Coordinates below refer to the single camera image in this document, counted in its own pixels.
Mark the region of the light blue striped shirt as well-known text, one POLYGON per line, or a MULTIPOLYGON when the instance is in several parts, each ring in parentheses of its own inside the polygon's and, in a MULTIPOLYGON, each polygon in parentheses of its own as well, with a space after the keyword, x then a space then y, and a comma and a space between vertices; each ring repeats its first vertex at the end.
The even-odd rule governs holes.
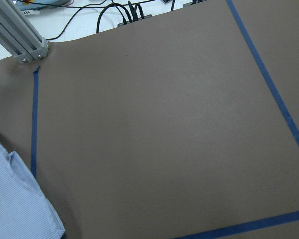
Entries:
POLYGON ((60 239, 64 233, 23 159, 0 143, 0 239, 60 239))

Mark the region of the aluminium frame post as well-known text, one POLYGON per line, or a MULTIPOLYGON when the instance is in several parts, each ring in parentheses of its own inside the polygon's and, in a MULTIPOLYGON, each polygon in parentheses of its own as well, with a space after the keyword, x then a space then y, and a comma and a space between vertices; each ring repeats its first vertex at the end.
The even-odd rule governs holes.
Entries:
POLYGON ((0 0, 0 44, 21 64, 49 54, 47 40, 10 0, 0 0))

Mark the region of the orange black usb hub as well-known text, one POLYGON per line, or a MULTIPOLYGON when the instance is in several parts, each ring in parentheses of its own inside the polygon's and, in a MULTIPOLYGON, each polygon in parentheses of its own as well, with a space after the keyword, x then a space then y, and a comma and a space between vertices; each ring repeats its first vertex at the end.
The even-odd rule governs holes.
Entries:
POLYGON ((129 11, 130 11, 129 14, 130 14, 130 17, 131 17, 131 21, 125 20, 124 18, 122 18, 123 22, 119 23, 117 25, 117 27, 121 27, 123 25, 130 24, 132 22, 136 22, 136 21, 139 21, 139 20, 143 20, 143 19, 147 19, 147 18, 152 17, 151 14, 149 14, 149 15, 144 14, 143 9, 141 7, 141 3, 139 3, 139 2, 131 3, 130 1, 128 1, 127 6, 129 7, 129 11))

